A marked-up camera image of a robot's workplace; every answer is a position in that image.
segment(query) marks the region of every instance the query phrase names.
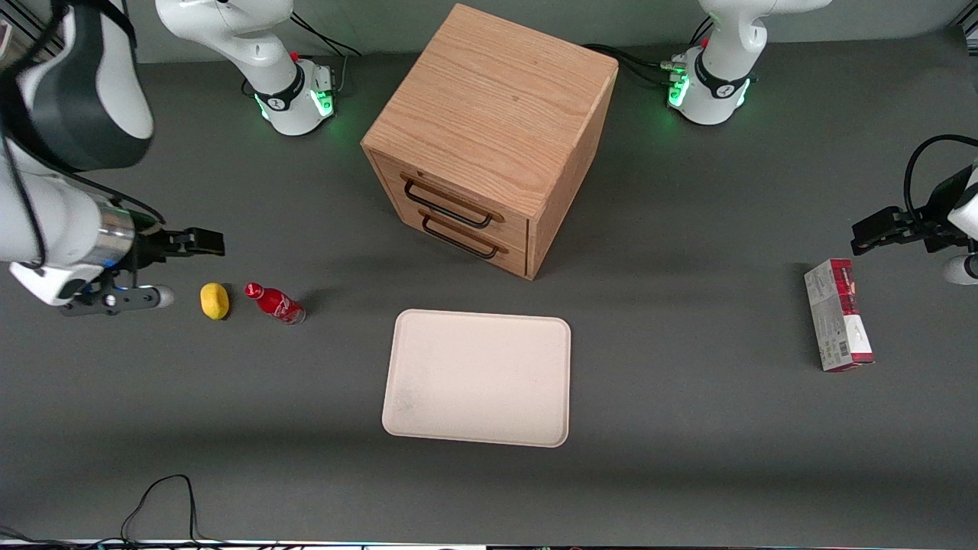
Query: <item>red and white box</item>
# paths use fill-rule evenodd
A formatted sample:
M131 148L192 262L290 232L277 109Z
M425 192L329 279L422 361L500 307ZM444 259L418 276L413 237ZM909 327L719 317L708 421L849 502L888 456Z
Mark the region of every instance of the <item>red and white box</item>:
M834 258L805 274L822 370L839 373L874 361L856 307L853 261Z

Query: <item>green led light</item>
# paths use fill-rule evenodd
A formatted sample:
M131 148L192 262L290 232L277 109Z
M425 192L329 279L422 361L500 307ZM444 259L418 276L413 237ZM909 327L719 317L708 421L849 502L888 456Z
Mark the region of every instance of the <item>green led light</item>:
M740 99L736 100L736 105L740 107L743 105L743 98L747 96L747 88L750 87L750 78L743 83L743 91L740 92Z
M319 114L323 118L333 114L333 94L309 90L309 97L312 98L313 103L316 104L316 109L319 110Z
M683 100L686 98L686 91L689 90L689 77L683 75L683 78L673 84L673 91L669 93L669 103L673 107L678 107L683 104Z
M265 113L265 106L261 104L261 100L258 99L258 94L254 95L254 101L258 104L258 109L261 110L261 117L268 120L268 113Z

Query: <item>yellow lemon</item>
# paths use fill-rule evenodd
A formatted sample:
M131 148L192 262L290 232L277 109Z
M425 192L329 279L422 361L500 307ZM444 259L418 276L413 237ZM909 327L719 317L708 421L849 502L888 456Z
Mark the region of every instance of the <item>yellow lemon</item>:
M228 291L219 283L207 283L200 287L200 309L203 310L204 315L219 321L228 314L230 308Z

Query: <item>box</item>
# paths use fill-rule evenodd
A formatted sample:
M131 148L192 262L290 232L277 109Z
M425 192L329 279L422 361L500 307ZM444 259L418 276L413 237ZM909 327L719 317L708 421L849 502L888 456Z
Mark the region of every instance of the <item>box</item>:
M456 5L361 145L404 223L533 279L617 73L612 58Z
M805 274L819 340L822 370L842 372L873 362L872 348L856 307L851 259L830 259Z

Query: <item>cable connector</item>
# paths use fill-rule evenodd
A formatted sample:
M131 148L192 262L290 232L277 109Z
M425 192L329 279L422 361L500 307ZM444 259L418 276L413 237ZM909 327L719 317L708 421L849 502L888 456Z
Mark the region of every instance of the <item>cable connector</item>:
M659 63L659 68L662 70L668 70L676 74L686 73L686 64L681 61L663 61Z

